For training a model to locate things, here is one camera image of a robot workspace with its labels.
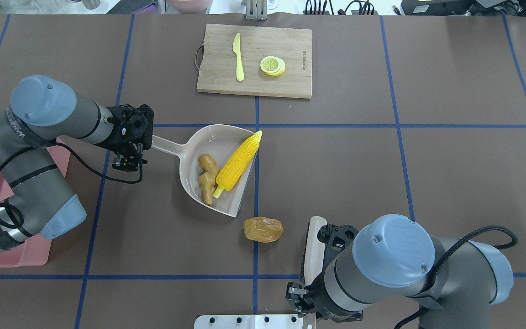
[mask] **corn cob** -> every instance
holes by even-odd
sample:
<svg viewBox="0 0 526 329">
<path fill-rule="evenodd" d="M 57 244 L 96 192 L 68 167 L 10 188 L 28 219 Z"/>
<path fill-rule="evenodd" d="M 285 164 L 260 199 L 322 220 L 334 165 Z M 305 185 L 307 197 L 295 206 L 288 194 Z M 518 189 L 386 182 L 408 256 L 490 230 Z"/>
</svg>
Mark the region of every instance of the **corn cob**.
<svg viewBox="0 0 526 329">
<path fill-rule="evenodd" d="M 243 171 L 245 171 L 247 165 L 257 153 L 261 135 L 263 135 L 263 132 L 257 131 L 247 138 L 230 156 L 223 169 L 219 171 L 219 174 L 216 176 L 218 186 L 213 194 L 215 198 L 219 198 L 223 190 L 230 191 L 237 183 Z"/>
</svg>

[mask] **pink bin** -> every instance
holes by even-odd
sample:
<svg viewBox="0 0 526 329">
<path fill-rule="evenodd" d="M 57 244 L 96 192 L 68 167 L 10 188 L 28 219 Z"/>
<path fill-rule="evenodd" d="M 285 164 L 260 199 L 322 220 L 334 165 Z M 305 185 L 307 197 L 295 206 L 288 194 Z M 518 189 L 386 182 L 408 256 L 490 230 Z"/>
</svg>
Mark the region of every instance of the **pink bin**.
<svg viewBox="0 0 526 329">
<path fill-rule="evenodd" d="M 62 175 L 66 177 L 70 152 L 61 146 L 52 146 L 48 148 L 48 152 L 50 152 Z M 3 176 L 0 175 L 0 201 L 12 195 L 12 190 Z M 48 262 L 51 244 L 52 240 L 47 240 L 39 234 L 34 235 L 20 246 L 2 252 L 0 254 L 0 267 L 42 266 Z"/>
</svg>

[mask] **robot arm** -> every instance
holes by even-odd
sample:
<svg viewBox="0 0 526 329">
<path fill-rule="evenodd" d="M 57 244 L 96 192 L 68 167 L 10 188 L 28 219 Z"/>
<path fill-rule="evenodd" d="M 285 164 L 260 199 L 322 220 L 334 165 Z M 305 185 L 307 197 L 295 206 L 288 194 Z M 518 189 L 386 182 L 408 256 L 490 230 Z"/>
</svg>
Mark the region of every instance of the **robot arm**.
<svg viewBox="0 0 526 329">
<path fill-rule="evenodd" d="M 401 215 L 386 215 L 359 233 L 350 225 L 326 225 L 308 239 L 324 243 L 323 270 L 311 285 L 288 284 L 286 298 L 300 316 L 335 322 L 363 319 L 363 310 L 387 296 L 402 295 L 421 304 L 420 329 L 490 328 L 490 305 L 509 297 L 513 270 L 497 248 L 428 235 Z"/>
<path fill-rule="evenodd" d="M 0 252 L 41 233 L 53 239 L 84 221 L 86 212 L 44 149 L 67 135 L 117 154 L 113 167 L 141 169 L 152 143 L 148 106 L 105 108 L 44 75 L 23 79 L 0 113 L 0 171 L 14 192 L 0 204 Z"/>
</svg>

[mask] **metal plate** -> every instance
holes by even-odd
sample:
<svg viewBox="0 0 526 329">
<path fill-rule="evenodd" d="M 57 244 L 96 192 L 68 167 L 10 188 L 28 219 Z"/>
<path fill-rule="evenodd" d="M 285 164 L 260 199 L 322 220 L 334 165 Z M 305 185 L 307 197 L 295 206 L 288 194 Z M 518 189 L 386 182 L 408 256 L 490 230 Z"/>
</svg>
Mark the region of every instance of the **metal plate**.
<svg viewBox="0 0 526 329">
<path fill-rule="evenodd" d="M 199 316 L 194 329 L 302 329 L 296 314 Z"/>
</svg>

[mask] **ginger root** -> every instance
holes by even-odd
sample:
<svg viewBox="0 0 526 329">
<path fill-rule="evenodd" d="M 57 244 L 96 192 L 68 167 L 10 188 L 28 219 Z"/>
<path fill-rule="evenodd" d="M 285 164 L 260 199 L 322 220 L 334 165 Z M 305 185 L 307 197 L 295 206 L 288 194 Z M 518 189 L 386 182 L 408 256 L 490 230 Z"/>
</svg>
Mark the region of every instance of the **ginger root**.
<svg viewBox="0 0 526 329">
<path fill-rule="evenodd" d="M 277 241 L 284 233 L 284 227 L 277 219 L 267 217 L 249 218 L 242 223 L 245 237 L 257 242 Z"/>
<path fill-rule="evenodd" d="M 216 190 L 216 175 L 219 174 L 219 167 L 210 154 L 202 154 L 198 157 L 198 164 L 205 171 L 198 177 L 200 191 L 202 191 L 202 200 L 205 204 L 211 205 L 213 202 L 212 194 Z"/>
</svg>

